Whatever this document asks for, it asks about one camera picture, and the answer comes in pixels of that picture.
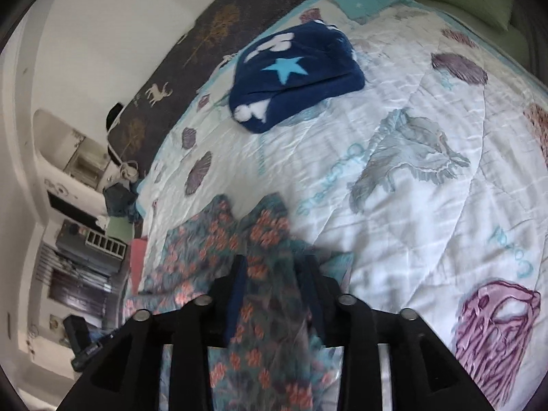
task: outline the floral fabric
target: floral fabric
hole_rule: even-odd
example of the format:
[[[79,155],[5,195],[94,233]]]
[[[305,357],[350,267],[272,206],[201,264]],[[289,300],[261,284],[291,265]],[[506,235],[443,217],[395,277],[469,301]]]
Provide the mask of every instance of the floral fabric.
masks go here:
[[[313,252],[322,273],[346,289],[353,255],[316,249],[289,234],[287,210],[268,195],[241,220],[228,198],[216,196],[199,214],[167,234],[162,265],[129,297],[124,318],[182,307],[226,275],[237,253],[247,255],[248,280],[235,336],[209,349],[216,410],[321,410],[338,395],[341,348],[323,348],[311,328],[295,279],[295,262]],[[168,409],[171,347],[164,350],[160,410]]]

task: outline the deer print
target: deer print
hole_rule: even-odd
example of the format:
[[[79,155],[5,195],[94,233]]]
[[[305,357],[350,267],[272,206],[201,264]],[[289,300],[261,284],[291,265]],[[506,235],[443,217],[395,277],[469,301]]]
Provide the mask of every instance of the deer print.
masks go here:
[[[146,90],[145,96],[149,100],[151,107],[153,107],[156,102],[159,102],[164,97],[169,97],[173,93],[173,90],[169,90],[169,92],[165,90],[165,87],[167,86],[168,83],[169,82],[164,83],[164,86],[162,87],[162,91],[160,91],[160,88],[158,88],[158,85],[155,83],[152,84],[152,86]]]

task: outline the bed sheet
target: bed sheet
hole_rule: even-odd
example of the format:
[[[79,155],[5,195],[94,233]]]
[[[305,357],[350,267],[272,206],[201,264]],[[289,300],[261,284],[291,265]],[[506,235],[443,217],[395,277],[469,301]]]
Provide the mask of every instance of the bed sheet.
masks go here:
[[[365,88],[252,135],[227,106],[236,60],[213,73],[142,184],[144,275],[215,195],[242,217],[278,192],[295,236],[354,253],[351,292],[416,309],[497,409],[522,409],[548,366],[544,88],[412,0],[307,0],[264,35],[316,14]]]

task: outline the white paw print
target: white paw print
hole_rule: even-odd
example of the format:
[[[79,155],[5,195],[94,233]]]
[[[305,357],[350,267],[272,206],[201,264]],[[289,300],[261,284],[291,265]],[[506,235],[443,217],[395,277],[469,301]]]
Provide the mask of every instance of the white paw print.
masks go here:
[[[259,102],[250,103],[249,105],[239,105],[234,110],[234,118],[238,122],[246,122],[255,117],[262,121],[266,122],[266,109],[268,108],[270,99],[261,100]]]
[[[255,48],[255,51],[250,52],[243,62],[247,63],[248,60],[251,60],[253,57],[258,56],[261,51],[287,51],[287,49],[291,48],[290,40],[293,40],[293,37],[295,37],[295,34],[293,32],[286,32],[285,34],[275,35],[269,41],[265,41],[264,43],[261,43],[259,46],[257,46]]]
[[[327,29],[329,30],[338,30],[339,32],[342,32],[337,26],[334,24],[325,24],[322,20],[314,20],[318,24],[323,24]]]

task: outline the light blue star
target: light blue star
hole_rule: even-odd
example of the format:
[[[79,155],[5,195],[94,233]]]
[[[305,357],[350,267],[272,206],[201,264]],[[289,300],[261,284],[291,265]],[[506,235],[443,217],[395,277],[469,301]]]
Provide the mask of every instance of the light blue star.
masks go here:
[[[266,68],[262,68],[262,71],[277,71],[278,78],[282,85],[287,83],[287,79],[291,73],[308,75],[301,65],[298,65],[297,62],[301,60],[302,57],[294,57],[293,59],[276,59],[276,62]]]

